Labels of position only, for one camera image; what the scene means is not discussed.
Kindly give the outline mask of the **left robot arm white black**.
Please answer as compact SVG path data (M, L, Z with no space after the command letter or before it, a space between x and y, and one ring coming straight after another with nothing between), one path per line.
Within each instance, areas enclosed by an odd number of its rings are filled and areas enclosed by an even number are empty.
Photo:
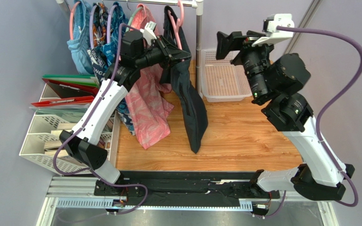
M160 65L169 71L191 54L161 35L147 37L146 30L130 30L119 36L118 56L109 67L101 87L84 116L71 129L62 131L59 139L68 155L87 166L100 180L113 185L120 171L108 160L106 149L99 147L100 136L112 113L140 78L140 71Z

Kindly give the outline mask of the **dark navy shorts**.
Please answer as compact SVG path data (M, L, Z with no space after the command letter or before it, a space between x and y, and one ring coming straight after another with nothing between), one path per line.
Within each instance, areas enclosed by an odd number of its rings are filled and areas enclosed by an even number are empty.
M170 6L165 6L164 13L163 36L167 41L177 46L171 17L174 21L178 17ZM178 34L182 50L191 53L182 27L179 28ZM180 100L190 149L197 154L201 147L203 135L208 127L208 117L205 103L190 80L190 62L191 59L187 59L172 67L169 76L165 80L162 79L162 81L171 84L172 90Z

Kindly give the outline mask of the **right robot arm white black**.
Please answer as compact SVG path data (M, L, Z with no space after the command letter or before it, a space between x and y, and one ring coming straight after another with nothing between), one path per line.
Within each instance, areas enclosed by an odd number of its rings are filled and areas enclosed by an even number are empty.
M258 32L218 32L216 37L216 59L237 51L230 63L244 68L253 104L262 106L267 120L303 158L302 164L289 170L260 169L251 183L265 192L295 191L312 201L340 201L346 191L344 177L352 176L355 169L331 158L317 136L313 110L299 93L311 77L300 56L285 54L271 63L269 55L274 45L255 45L263 37Z

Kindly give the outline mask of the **pink plastic hanger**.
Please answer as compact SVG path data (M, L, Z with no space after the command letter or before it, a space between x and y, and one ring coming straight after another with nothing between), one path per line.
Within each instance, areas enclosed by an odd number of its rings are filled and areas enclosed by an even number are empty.
M174 31L177 47L179 49L182 49L182 44L181 44L181 40L180 40L180 36L179 36L179 30L183 25L185 15L184 15L184 6L183 6L183 3L181 0L178 0L177 6L180 8L180 12L181 12L180 18L177 18L175 20L174 16L172 15L170 10L167 11L167 14L168 14L168 16L170 18L170 22L173 26L173 31Z

